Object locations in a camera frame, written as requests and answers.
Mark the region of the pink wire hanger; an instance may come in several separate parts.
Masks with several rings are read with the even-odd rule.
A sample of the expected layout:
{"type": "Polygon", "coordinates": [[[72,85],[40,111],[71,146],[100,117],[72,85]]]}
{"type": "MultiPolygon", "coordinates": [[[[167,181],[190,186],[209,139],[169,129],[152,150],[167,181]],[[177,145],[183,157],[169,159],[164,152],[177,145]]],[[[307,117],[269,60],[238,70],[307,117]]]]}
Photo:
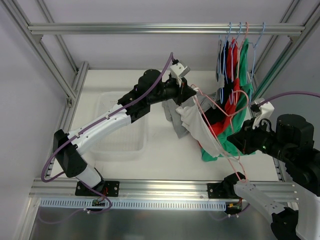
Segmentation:
{"type": "MultiPolygon", "coordinates": [[[[235,133],[235,130],[234,130],[234,127],[233,127],[233,117],[238,114],[239,112],[241,112],[242,110],[244,110],[248,105],[249,105],[249,97],[248,95],[243,91],[243,90],[237,90],[236,93],[242,93],[245,97],[246,97],[246,100],[247,100],[247,104],[241,108],[239,111],[236,111],[234,112],[233,114],[227,114],[215,101],[213,101],[207,94],[203,93],[202,90],[197,87],[195,84],[192,84],[191,85],[191,88],[196,91],[197,93],[200,92],[200,94],[202,96],[205,96],[207,99],[209,99],[215,106],[217,109],[219,109],[226,117],[230,117],[229,119],[229,124],[231,126],[231,129],[232,129],[232,132],[235,133]]],[[[219,146],[219,150],[220,150],[220,154],[223,155],[229,162],[230,166],[232,167],[236,177],[238,178],[238,180],[241,182],[241,183],[244,183],[246,184],[248,182],[248,177],[247,177],[247,173],[246,173],[246,170],[245,170],[245,167],[243,166],[243,164],[241,163],[241,155],[240,155],[240,151],[237,150],[237,153],[238,153],[238,157],[236,158],[235,156],[231,155],[229,152],[225,151],[225,149],[223,148],[221,142],[219,141],[219,138],[217,137],[215,131],[213,130],[213,128],[211,127],[211,124],[209,123],[209,120],[208,118],[206,117],[205,115],[205,112],[203,111],[203,109],[201,108],[201,105],[199,103],[199,100],[197,98],[197,96],[193,96],[193,99],[195,101],[195,103],[197,104],[197,108],[200,110],[200,112],[202,113],[202,115],[204,116],[205,118],[205,121],[210,129],[210,134],[214,136],[216,142],[218,143],[218,146],[219,146]],[[236,168],[234,167],[233,165],[233,162],[235,163],[238,163],[243,171],[243,175],[244,175],[244,179],[241,179],[239,174],[237,173],[237,170],[236,168]]]]}

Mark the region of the grey tank top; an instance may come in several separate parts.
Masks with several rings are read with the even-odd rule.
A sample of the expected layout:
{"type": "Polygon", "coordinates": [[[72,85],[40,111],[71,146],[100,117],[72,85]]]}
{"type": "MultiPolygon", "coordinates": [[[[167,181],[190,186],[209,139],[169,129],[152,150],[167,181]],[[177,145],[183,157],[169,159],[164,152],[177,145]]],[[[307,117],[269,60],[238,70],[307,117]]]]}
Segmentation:
{"type": "MultiPolygon", "coordinates": [[[[212,94],[209,94],[208,96],[214,101],[213,96],[215,92],[212,94]]],[[[214,104],[207,99],[205,96],[201,95],[200,92],[196,94],[196,97],[198,99],[198,102],[205,112],[210,107],[212,107],[214,104]]],[[[164,114],[167,121],[171,122],[173,125],[173,129],[179,139],[187,136],[189,134],[189,131],[182,126],[182,121],[180,115],[176,112],[176,109],[179,107],[172,99],[164,101],[161,103],[162,107],[164,108],[164,114]]]]}

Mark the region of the white tank top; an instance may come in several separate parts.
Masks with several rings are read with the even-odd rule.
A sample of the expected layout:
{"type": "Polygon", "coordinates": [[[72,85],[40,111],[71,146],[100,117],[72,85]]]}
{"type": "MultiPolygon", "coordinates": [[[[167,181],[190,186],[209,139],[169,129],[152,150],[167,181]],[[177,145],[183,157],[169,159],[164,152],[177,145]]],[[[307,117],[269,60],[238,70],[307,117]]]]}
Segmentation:
{"type": "Polygon", "coordinates": [[[209,127],[203,120],[198,107],[196,96],[190,98],[193,106],[179,106],[175,111],[180,115],[182,126],[188,130],[191,136],[197,140],[202,149],[204,149],[213,158],[224,156],[223,148],[213,136],[209,127]]]}

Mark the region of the blue hanger with grey top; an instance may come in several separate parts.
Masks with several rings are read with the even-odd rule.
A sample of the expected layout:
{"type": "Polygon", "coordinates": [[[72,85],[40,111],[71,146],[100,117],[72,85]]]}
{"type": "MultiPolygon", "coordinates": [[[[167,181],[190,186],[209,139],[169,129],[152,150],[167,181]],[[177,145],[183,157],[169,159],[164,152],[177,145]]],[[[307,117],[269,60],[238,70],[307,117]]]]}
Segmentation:
{"type": "Polygon", "coordinates": [[[227,76],[227,44],[229,43],[228,39],[231,34],[232,23],[229,23],[229,30],[226,37],[222,40],[222,37],[219,36],[218,41],[218,52],[217,52],[217,61],[216,61],[216,80],[218,83],[218,93],[220,104],[225,104],[225,100],[228,95],[229,79],[227,76]]]}

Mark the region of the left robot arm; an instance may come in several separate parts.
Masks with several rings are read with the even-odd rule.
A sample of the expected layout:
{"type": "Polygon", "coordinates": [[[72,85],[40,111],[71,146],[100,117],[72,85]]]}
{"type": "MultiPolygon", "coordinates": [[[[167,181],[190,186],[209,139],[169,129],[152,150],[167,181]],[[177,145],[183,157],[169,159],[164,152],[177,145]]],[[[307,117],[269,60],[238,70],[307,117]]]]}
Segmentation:
{"type": "Polygon", "coordinates": [[[162,76],[163,72],[158,70],[146,70],[133,89],[102,116],[72,132],[65,133],[62,129],[56,131],[52,155],[63,174],[68,178],[76,178],[93,196],[105,195],[105,180],[95,167],[84,160],[83,154],[102,138],[147,115],[151,105],[168,100],[181,105],[196,95],[184,77],[170,73],[168,80],[162,81],[162,76]]]}

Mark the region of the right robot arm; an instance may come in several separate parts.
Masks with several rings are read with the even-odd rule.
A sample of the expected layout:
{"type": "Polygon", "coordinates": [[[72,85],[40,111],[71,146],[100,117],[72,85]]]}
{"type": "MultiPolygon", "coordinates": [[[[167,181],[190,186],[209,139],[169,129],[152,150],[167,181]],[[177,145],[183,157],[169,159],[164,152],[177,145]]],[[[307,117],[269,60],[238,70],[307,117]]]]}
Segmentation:
{"type": "Polygon", "coordinates": [[[320,152],[314,148],[314,126],[296,114],[277,118],[276,128],[261,120],[246,120],[240,131],[227,137],[242,154],[260,151],[285,164],[298,194],[298,210],[276,203],[250,182],[230,181],[223,186],[228,198],[245,199],[269,222],[278,240],[320,238],[320,152]]]}

